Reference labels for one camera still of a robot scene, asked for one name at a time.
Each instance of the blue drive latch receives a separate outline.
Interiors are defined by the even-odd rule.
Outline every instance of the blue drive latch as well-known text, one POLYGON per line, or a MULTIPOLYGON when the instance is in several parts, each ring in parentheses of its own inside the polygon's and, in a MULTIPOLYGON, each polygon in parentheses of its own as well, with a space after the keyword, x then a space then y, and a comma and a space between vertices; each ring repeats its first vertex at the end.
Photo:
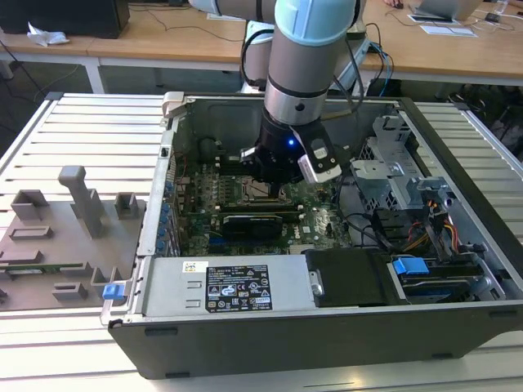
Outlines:
POLYGON ((428 274, 427 263, 422 257, 400 257, 398 260, 393 261, 392 265, 398 275, 407 274, 428 274))

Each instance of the floor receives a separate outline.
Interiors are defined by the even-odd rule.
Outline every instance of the floor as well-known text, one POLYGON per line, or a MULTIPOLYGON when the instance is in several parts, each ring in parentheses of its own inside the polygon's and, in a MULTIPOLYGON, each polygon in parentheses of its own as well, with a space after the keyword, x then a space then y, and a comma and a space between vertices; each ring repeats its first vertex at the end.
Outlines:
MULTIPOLYGON (((91 92, 87 73, 81 66, 24 63, 24 67, 46 91, 91 92)), ((30 82, 24 70, 20 66, 13 68, 14 78, 0 81, 0 155, 9 148, 43 100, 43 94, 38 94, 38 89, 30 82)), ((156 87, 152 69, 102 69, 108 90, 114 94, 163 94, 166 91, 235 92, 241 85, 237 72, 192 69, 162 69, 161 72, 164 86, 156 87)), ((437 89, 436 83, 429 82, 403 82, 401 86, 403 95, 416 101, 436 100, 434 95, 437 89)), ((378 83, 375 90, 381 91, 378 83)))

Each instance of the wooden desk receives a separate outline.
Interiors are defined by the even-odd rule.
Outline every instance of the wooden desk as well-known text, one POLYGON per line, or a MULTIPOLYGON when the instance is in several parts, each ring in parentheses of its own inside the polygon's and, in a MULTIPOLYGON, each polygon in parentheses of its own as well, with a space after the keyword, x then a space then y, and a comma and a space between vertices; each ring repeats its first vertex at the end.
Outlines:
MULTIPOLYGON (((164 8, 130 6, 130 9, 131 18, 119 39, 68 37, 70 43, 49 47, 32 43, 24 34, 6 34, 2 40, 21 61, 84 66, 95 94, 106 90, 101 65, 153 68, 156 78, 160 68, 239 69, 245 22, 208 20, 206 13, 192 8, 166 7, 167 11, 160 11, 164 8)), ((0 60, 11 60, 1 47, 0 60)))
MULTIPOLYGON (((43 47, 37 45, 27 38, 24 34, 5 34, 0 37, 3 43, 9 48, 13 54, 16 53, 31 53, 31 54, 46 54, 46 55, 69 55, 69 56, 86 56, 87 48, 95 40, 94 37, 68 37, 69 43, 62 45, 49 45, 43 47)), ((0 46, 0 52, 4 52, 3 47, 0 46)))
MULTIPOLYGON (((481 10, 490 11, 493 5, 486 3, 481 10)), ((414 22, 407 17, 412 13, 407 3, 403 10, 394 10, 382 0, 368 0, 365 23, 374 22, 382 33, 383 49, 394 59, 395 78, 433 82, 470 82, 479 84, 523 85, 523 20, 502 17, 515 31, 504 31, 480 22, 472 28, 478 38, 429 35, 415 26, 403 26, 394 16, 407 25, 414 22)), ((509 6, 507 15, 515 15, 517 8, 509 6)), ((463 25, 484 18, 485 13, 474 12, 463 25)), ((375 42, 378 34, 369 26, 369 36, 375 42)), ((368 55, 362 64, 363 74, 374 76, 381 62, 378 55, 368 55)))
MULTIPOLYGON (((207 14, 195 9, 160 11, 163 8, 149 7, 150 11, 147 11, 147 8, 131 6, 129 24, 119 39, 71 37, 71 43, 45 48, 31 43, 23 34, 8 34, 5 42, 22 61, 85 66, 92 90, 97 94, 105 92, 101 65, 151 67, 155 70, 239 69, 245 30, 243 21, 208 20, 207 14), (234 42, 217 38, 202 29, 234 42)), ((492 8, 492 4, 481 5, 484 11, 492 8)), ((517 8, 509 6, 505 12, 515 15, 517 8)), ((523 86, 523 20, 502 18, 516 31, 497 29, 495 32, 491 32, 493 26, 480 22, 473 29, 478 38, 462 38, 428 35, 407 18, 409 13, 407 4, 404 10, 394 10, 382 0, 368 0, 365 9, 365 22, 379 25, 383 47, 394 58, 395 78, 523 86), (403 26, 393 15, 386 16, 391 10, 411 26, 403 26)), ((485 16, 478 11, 474 15, 485 16)), ((469 18, 464 24, 475 20, 469 18)), ((374 27, 369 27, 369 36, 378 40, 374 27)), ((0 48, 0 60, 9 59, 0 48)), ((378 55, 368 55, 361 67, 363 78, 373 78, 380 64, 378 55)))
POLYGON ((129 8, 131 18, 120 37, 96 38, 87 49, 90 56, 222 62, 233 63, 238 68, 245 22, 208 20, 207 13, 194 8, 168 11, 137 6, 129 8))

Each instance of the metal bracket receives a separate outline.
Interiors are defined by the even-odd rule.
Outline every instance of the metal bracket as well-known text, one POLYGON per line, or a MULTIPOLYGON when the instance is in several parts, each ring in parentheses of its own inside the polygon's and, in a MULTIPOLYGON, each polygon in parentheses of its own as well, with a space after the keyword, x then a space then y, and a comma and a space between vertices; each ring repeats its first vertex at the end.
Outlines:
POLYGON ((163 96, 162 112, 165 118, 173 118, 187 113, 187 99, 182 91, 170 91, 163 96))

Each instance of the black plastic cover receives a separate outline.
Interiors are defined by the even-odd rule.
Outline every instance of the black plastic cover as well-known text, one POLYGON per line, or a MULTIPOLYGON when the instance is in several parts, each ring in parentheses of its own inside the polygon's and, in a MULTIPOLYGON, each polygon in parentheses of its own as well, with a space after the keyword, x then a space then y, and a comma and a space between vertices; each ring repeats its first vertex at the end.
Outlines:
POLYGON ((309 271, 317 271, 324 294, 320 308, 400 305, 387 262, 390 257, 370 249, 308 251, 309 271))

